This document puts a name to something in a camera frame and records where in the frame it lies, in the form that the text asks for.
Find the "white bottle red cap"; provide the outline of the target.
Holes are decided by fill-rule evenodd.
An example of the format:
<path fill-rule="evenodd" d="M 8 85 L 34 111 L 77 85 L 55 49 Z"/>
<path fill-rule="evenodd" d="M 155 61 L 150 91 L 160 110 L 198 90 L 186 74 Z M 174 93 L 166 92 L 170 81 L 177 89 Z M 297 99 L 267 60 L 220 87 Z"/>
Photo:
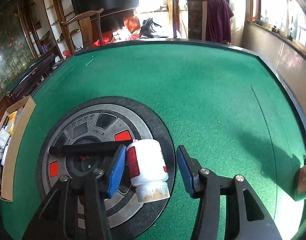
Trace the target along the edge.
<path fill-rule="evenodd" d="M 169 175 L 160 143 L 153 139 L 134 140 L 126 149 L 131 184 L 139 203 L 170 198 Z"/>

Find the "yellow snack packet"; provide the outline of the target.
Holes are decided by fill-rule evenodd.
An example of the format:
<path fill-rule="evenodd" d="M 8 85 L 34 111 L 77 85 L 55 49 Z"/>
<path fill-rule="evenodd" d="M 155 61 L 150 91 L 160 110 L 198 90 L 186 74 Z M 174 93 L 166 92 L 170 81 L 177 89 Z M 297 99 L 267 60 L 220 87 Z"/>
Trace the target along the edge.
<path fill-rule="evenodd" d="M 15 120 L 16 120 L 16 117 L 17 117 L 17 111 L 14 111 L 12 112 L 8 117 L 9 117 L 9 120 L 8 120 L 8 123 L 5 127 L 6 131 L 10 134 L 10 136 L 13 135 L 13 131 L 14 131 L 14 128 L 15 128 Z"/>

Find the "cardboard tray box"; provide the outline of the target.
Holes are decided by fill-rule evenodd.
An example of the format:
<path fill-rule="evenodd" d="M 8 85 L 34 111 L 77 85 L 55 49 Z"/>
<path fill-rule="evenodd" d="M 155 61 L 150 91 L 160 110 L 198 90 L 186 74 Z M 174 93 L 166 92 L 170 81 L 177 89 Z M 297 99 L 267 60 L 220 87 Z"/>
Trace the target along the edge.
<path fill-rule="evenodd" d="M 15 127 L 13 128 L 13 133 L 9 134 L 5 132 L 4 139 L 6 141 L 5 148 L 6 153 L 3 154 L 1 165 L 1 191 L 0 199 L 6 202 L 13 201 L 13 184 L 14 184 L 14 174 L 15 165 L 17 162 L 18 151 L 24 131 L 27 127 L 29 119 L 36 107 L 36 103 L 31 96 L 26 96 L 25 98 L 19 100 L 15 104 L 11 105 L 6 109 L 2 120 L 0 121 L 0 131 L 6 129 L 4 124 L 7 124 L 10 120 L 11 114 L 14 112 L 19 112 L 15 116 Z"/>

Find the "green tin with cork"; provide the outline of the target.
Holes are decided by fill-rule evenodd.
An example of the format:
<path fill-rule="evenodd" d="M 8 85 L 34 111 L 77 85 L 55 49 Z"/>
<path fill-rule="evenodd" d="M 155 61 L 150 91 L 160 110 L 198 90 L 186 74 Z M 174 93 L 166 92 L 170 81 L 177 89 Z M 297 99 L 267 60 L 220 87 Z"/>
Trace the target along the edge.
<path fill-rule="evenodd" d="M 306 159 L 304 165 L 295 174 L 293 188 L 293 199 L 295 201 L 306 199 Z"/>

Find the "white power adapter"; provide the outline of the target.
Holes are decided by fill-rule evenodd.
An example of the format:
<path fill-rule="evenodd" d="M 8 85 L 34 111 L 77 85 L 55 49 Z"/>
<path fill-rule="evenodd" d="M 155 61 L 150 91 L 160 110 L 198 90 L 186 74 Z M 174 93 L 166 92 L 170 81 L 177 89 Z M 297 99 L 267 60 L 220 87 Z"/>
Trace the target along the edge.
<path fill-rule="evenodd" d="M 0 130 L 0 148 L 1 149 L 4 149 L 6 147 L 9 138 L 10 138 L 10 134 L 4 128 L 2 128 Z"/>

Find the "purple cloth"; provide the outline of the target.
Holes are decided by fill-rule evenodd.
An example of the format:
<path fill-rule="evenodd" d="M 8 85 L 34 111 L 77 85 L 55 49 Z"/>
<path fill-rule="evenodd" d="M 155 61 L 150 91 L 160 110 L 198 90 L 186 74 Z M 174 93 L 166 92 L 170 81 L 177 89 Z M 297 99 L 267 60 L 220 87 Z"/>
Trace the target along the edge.
<path fill-rule="evenodd" d="M 231 43 L 231 23 L 234 16 L 226 0 L 207 1 L 207 19 L 205 39 L 216 43 Z"/>

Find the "wooden chair left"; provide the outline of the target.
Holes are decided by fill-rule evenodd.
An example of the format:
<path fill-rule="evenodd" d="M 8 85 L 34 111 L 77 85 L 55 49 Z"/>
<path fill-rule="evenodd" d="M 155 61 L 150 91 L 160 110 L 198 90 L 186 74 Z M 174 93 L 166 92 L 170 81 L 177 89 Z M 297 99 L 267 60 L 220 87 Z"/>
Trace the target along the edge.
<path fill-rule="evenodd" d="M 72 37 L 69 31 L 69 25 L 72 24 L 73 22 L 78 22 L 80 26 L 83 49 L 84 50 L 91 49 L 93 48 L 94 44 L 91 18 L 93 16 L 96 16 L 96 25 L 97 25 L 97 32 L 99 35 L 99 42 L 101 46 L 104 44 L 101 32 L 101 23 L 100 23 L 100 15 L 103 11 L 104 11 L 103 8 L 100 8 L 99 10 L 89 10 L 87 12 L 83 12 L 81 14 L 74 16 L 69 21 L 60 22 L 64 39 L 72 55 L 77 52 L 73 46 Z"/>

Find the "wooden chair with cloth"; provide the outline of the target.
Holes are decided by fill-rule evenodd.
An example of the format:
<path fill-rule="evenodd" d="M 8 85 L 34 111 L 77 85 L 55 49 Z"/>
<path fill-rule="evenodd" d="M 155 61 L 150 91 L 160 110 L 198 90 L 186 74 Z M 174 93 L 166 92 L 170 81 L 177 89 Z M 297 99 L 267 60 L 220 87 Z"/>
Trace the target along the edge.
<path fill-rule="evenodd" d="M 179 18 L 179 9 L 175 10 L 176 3 L 172 1 L 173 38 L 177 38 L 176 18 Z M 188 39 L 206 40 L 207 2 L 208 0 L 186 0 L 188 3 Z"/>

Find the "flower wall painting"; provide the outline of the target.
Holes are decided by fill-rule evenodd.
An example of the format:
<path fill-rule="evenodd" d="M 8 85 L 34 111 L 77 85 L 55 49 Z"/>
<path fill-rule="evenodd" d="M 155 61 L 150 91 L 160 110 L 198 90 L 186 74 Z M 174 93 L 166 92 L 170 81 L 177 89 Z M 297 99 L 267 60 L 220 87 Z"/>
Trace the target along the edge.
<path fill-rule="evenodd" d="M 0 100 L 33 60 L 18 5 L 8 3 L 0 12 Z"/>

